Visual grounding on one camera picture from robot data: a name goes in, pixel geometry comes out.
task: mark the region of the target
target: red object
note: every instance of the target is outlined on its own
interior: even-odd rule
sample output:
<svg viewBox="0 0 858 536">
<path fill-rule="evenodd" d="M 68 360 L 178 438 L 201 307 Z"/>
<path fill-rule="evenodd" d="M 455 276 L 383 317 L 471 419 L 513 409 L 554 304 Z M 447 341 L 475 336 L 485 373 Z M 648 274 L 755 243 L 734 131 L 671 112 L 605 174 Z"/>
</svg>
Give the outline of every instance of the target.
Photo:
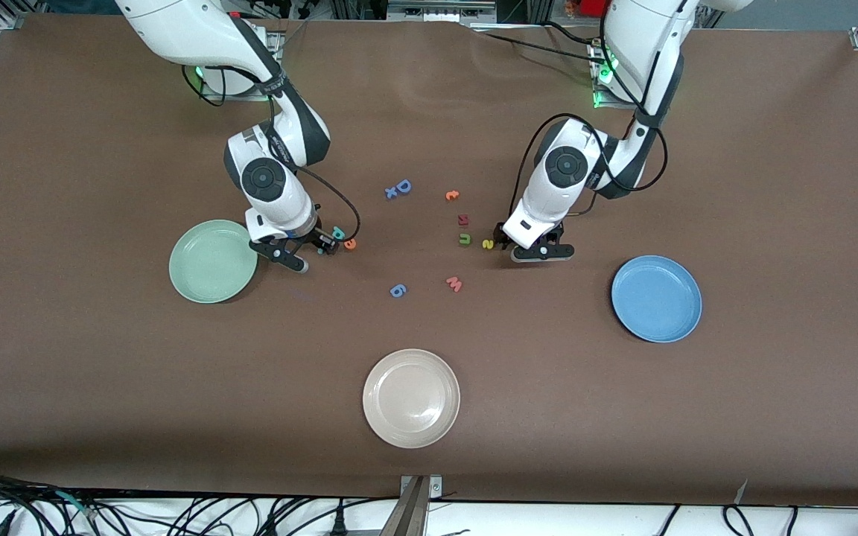
<svg viewBox="0 0 858 536">
<path fill-rule="evenodd" d="M 578 10 L 582 15 L 600 18 L 605 13 L 605 0 L 582 0 Z"/>
</svg>

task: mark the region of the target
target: plate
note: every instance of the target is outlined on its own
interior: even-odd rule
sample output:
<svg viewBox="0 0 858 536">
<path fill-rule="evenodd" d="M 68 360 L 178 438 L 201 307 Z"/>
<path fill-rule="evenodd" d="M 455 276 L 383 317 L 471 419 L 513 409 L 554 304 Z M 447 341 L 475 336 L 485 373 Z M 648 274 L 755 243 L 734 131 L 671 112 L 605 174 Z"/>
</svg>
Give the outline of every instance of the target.
<svg viewBox="0 0 858 536">
<path fill-rule="evenodd" d="M 363 411 L 388 444 L 420 448 L 440 440 L 459 414 L 459 381 L 432 352 L 411 348 L 385 356 L 363 388 Z"/>
<path fill-rule="evenodd" d="M 627 261 L 614 277 L 611 302 L 620 323 L 650 342 L 678 342 L 701 319 L 701 289 L 693 275 L 658 255 Z"/>
<path fill-rule="evenodd" d="M 247 286 L 256 270 L 250 235 L 239 223 L 211 220 L 195 225 L 174 245 L 168 270 L 184 298 L 217 303 Z"/>
</svg>

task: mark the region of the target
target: white robotic arm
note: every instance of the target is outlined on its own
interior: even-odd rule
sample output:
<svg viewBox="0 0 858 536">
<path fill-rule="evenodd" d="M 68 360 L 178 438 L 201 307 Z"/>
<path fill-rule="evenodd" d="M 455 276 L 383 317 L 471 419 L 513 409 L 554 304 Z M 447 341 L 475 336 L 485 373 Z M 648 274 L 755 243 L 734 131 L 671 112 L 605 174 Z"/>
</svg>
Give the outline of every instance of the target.
<svg viewBox="0 0 858 536">
<path fill-rule="evenodd" d="M 334 253 L 338 241 L 322 230 L 317 207 L 296 169 L 320 162 L 330 148 L 323 119 L 300 97 L 248 21 L 212 0 L 116 0 L 155 54 L 181 65 L 228 68 L 249 78 L 280 106 L 280 113 L 232 136 L 224 165 L 252 208 L 245 214 L 251 247 L 297 272 L 304 243 Z"/>
<path fill-rule="evenodd" d="M 750 1 L 712 0 L 730 10 Z M 644 162 L 655 138 L 663 136 L 660 128 L 684 71 L 681 42 L 693 27 L 697 6 L 697 0 L 609 3 L 602 36 L 583 42 L 592 57 L 603 60 L 593 68 L 596 85 L 603 86 L 596 91 L 606 89 L 633 106 L 634 119 L 624 139 L 575 118 L 548 129 L 521 200 L 496 228 L 496 241 L 518 244 L 514 261 L 565 261 L 574 255 L 559 238 L 562 220 L 583 189 L 609 200 L 639 189 Z"/>
</svg>

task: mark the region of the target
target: brown tabletop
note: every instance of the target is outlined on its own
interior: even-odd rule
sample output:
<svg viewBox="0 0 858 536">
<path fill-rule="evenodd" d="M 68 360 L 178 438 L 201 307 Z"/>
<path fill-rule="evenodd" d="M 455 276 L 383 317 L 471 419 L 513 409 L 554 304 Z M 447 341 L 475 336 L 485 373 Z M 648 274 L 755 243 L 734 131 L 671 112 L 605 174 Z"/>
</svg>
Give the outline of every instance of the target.
<svg viewBox="0 0 858 536">
<path fill-rule="evenodd" d="M 171 247 L 243 220 L 221 153 L 266 103 L 198 102 L 122 18 L 28 18 L 0 41 L 0 472 L 330 495 L 440 473 L 459 498 L 711 503 L 749 479 L 749 503 L 858 503 L 858 52 L 843 33 L 695 31 L 684 55 L 661 183 L 569 220 L 572 261 L 517 265 L 479 244 L 534 129 L 576 112 L 619 135 L 627 112 L 592 109 L 578 60 L 455 24 L 307 24 L 284 63 L 329 125 L 314 170 L 360 208 L 358 248 L 309 252 L 305 275 L 261 262 L 199 305 L 171 287 Z M 645 254 L 700 285 L 681 342 L 612 311 L 614 272 Z M 463 393 L 419 450 L 379 440 L 360 403 L 407 347 Z"/>
</svg>

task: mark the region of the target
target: white plate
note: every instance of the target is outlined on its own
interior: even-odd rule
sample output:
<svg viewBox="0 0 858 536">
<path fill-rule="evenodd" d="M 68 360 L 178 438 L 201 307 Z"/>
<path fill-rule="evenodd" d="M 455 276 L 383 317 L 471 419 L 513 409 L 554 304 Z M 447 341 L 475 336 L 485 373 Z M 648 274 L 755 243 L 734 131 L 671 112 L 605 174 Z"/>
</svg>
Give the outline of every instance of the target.
<svg viewBox="0 0 858 536">
<path fill-rule="evenodd" d="M 442 358 L 410 348 L 372 367 L 363 388 L 363 411 L 372 431 L 400 448 L 440 440 L 459 414 L 459 381 Z"/>
</svg>

